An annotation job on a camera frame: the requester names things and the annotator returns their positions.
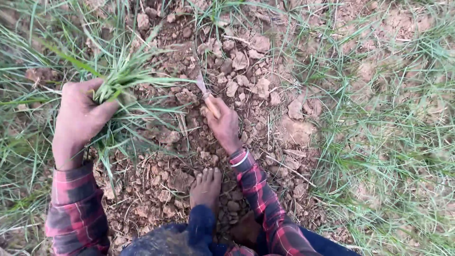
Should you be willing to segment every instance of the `shirt sleeve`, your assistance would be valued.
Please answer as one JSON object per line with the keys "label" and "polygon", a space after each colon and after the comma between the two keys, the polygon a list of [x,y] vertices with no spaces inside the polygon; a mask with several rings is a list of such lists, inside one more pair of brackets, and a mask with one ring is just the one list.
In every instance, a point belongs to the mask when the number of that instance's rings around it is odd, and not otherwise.
{"label": "shirt sleeve", "polygon": [[103,191],[96,185],[93,163],[69,171],[54,170],[46,235],[53,238],[58,256],[83,254],[86,250],[106,255],[109,249]]}
{"label": "shirt sleeve", "polygon": [[242,148],[230,159],[237,182],[257,220],[262,219],[268,251],[278,255],[319,256],[295,223],[286,215],[277,194],[267,184],[267,174]]}

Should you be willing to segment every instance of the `small knife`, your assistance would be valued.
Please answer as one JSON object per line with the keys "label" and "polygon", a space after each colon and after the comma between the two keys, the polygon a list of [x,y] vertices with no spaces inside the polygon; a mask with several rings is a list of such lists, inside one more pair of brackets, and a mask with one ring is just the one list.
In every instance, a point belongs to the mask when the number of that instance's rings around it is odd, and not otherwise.
{"label": "small knife", "polygon": [[218,110],[217,106],[213,103],[215,97],[207,90],[204,83],[204,78],[202,77],[202,72],[199,70],[199,75],[196,79],[196,85],[202,92],[202,99],[205,101],[207,108],[212,112],[216,119],[221,117],[221,113]]}

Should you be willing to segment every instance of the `grass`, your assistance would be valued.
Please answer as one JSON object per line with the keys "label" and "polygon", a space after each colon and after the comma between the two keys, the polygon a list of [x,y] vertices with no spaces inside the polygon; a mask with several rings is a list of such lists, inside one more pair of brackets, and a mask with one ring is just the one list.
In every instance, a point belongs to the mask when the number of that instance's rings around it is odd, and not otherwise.
{"label": "grass", "polygon": [[[118,9],[131,10],[124,1],[113,3]],[[223,10],[232,10],[232,23],[247,15],[245,6],[279,16],[273,22],[285,32],[268,31],[264,24],[258,27],[276,39],[270,50],[273,65],[278,65],[279,57],[293,60],[295,82],[283,79],[280,90],[317,87],[315,97],[324,106],[321,116],[311,120],[321,131],[321,139],[313,145],[321,148],[321,156],[311,178],[317,187],[311,193],[321,199],[328,214],[328,222],[318,232],[336,236],[345,230],[352,241],[348,246],[365,255],[455,255],[455,5],[432,0],[382,0],[378,4],[373,12],[366,7],[357,11],[347,22],[354,28],[346,35],[344,27],[335,26],[341,8],[347,6],[342,1],[292,8],[286,2],[282,10],[254,2],[215,0],[205,11],[199,10],[193,22],[197,30],[211,27],[211,33],[221,39],[215,24]],[[122,69],[134,71],[130,65],[142,60],[128,62],[134,27],[125,31],[123,15],[103,12],[106,18],[99,19],[96,11],[73,0],[0,4],[0,9],[5,8],[17,11],[18,24],[31,20],[28,30],[62,53],[37,50],[19,25],[0,25],[0,237],[24,235],[27,243],[8,249],[34,253],[43,239],[41,214],[49,203],[51,171],[46,167],[52,158],[54,125],[50,117],[56,115],[60,95],[58,88],[33,87],[24,77],[25,70],[50,67],[64,82],[76,82],[92,78],[94,72],[88,69],[93,68],[115,81],[106,83],[103,101],[125,89],[125,83],[117,81],[131,71],[123,73]],[[381,31],[396,9],[413,22],[424,17],[433,22],[429,29],[411,31],[406,38]],[[76,25],[71,14],[84,14],[86,26]],[[318,24],[311,22],[314,14]],[[103,35],[103,28],[112,28],[109,37]],[[98,53],[91,53],[87,38],[100,49]],[[375,48],[365,47],[367,42],[373,42]],[[14,51],[7,47],[11,45],[17,46]],[[308,53],[313,46],[315,50]],[[364,81],[361,68],[365,63],[371,64],[371,75]],[[140,82],[167,86],[175,81],[149,79],[127,78],[126,89]],[[112,181],[116,173],[109,167],[111,150],[118,148],[132,158],[139,148],[162,150],[132,139],[140,137],[136,130],[145,128],[147,122],[166,124],[160,113],[179,112],[178,108],[160,107],[162,100],[125,102],[94,140],[101,143],[100,161]],[[275,123],[276,112],[270,120]]]}

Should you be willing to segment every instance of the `silver bangle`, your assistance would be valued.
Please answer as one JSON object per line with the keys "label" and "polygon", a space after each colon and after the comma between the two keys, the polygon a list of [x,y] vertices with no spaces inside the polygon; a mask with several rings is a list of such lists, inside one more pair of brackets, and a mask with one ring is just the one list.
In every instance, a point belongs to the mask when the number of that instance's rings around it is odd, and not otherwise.
{"label": "silver bangle", "polygon": [[243,159],[242,159],[240,162],[238,162],[238,163],[236,163],[236,164],[234,164],[234,165],[231,165],[231,167],[239,166],[239,165],[241,165],[243,162],[245,162],[245,160],[247,159],[249,153],[250,153],[250,150],[247,148],[247,153],[245,154],[245,156],[243,157]]}

